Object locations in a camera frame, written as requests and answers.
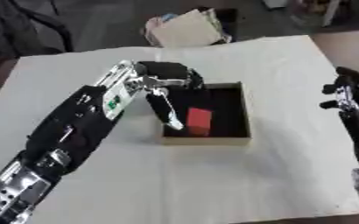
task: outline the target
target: green sticker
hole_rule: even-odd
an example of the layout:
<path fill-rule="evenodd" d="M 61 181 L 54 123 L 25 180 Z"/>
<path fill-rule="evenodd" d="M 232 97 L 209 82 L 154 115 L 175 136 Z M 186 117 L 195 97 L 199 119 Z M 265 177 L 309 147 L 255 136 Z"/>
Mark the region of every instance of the green sticker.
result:
<path fill-rule="evenodd" d="M 109 105 L 109 108 L 111 108 L 111 109 L 115 109 L 115 108 L 116 108 L 116 104 L 115 104 L 113 101 L 110 101 L 110 102 L 108 103 L 108 105 Z"/>

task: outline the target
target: white sheet of paper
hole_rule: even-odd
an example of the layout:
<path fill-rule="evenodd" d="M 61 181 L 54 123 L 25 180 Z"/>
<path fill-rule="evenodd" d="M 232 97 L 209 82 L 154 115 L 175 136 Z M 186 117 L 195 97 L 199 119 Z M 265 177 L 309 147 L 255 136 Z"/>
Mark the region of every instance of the white sheet of paper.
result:
<path fill-rule="evenodd" d="M 207 83 L 241 81 L 246 147 L 167 147 L 136 99 L 93 156 L 30 223 L 210 224 L 359 213 L 352 143 L 321 93 L 334 69 L 306 36 L 189 49 L 118 48 L 21 59 L 0 92 L 0 169 L 26 136 L 120 60 L 176 61 Z"/>

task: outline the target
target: table surface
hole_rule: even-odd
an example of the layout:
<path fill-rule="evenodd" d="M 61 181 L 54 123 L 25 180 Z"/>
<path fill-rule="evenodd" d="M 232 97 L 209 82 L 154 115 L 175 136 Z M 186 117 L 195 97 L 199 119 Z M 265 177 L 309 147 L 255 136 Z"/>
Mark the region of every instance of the table surface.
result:
<path fill-rule="evenodd" d="M 178 61 L 208 83 L 241 81 L 251 143 L 159 145 L 158 122 L 137 99 L 32 222 L 235 223 L 359 213 L 352 143 L 336 111 L 318 108 L 334 69 L 306 36 L 23 58 L 0 91 L 0 169 L 56 105 L 124 59 Z"/>

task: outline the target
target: cardboard box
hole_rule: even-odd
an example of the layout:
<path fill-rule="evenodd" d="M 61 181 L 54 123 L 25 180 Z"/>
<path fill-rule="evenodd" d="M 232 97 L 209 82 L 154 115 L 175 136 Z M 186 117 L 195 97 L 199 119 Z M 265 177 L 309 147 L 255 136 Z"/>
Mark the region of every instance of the cardboard box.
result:
<path fill-rule="evenodd" d="M 249 142 L 250 124 L 241 82 L 207 84 L 207 89 L 208 101 L 200 98 L 197 93 L 184 90 L 172 90 L 168 99 L 183 123 L 186 123 L 187 111 L 191 107 L 211 110 L 209 136 L 192 136 L 187 129 L 177 131 L 164 126 L 161 134 L 163 144 L 245 145 Z"/>

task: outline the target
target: black chair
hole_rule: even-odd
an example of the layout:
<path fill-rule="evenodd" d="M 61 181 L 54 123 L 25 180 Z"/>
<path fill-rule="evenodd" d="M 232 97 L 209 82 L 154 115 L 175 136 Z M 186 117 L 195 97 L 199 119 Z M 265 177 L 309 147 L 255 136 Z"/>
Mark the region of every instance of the black chair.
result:
<path fill-rule="evenodd" d="M 21 7 L 18 3 L 16 3 L 15 0 L 9 0 L 11 4 L 13 4 L 17 9 L 19 9 L 22 13 L 24 13 L 30 20 L 35 21 L 37 23 L 40 23 L 44 26 L 47 26 L 50 29 L 53 29 L 56 31 L 61 39 L 62 43 L 64 45 L 64 50 L 61 51 L 59 49 L 54 49 L 52 47 L 47 47 L 47 53 L 70 53 L 74 51 L 74 44 L 72 41 L 72 35 L 71 32 L 67 29 L 67 27 L 61 23 L 59 20 L 56 20 L 52 17 L 49 17 L 47 15 L 37 13 L 33 10 L 28 10 L 24 7 Z"/>

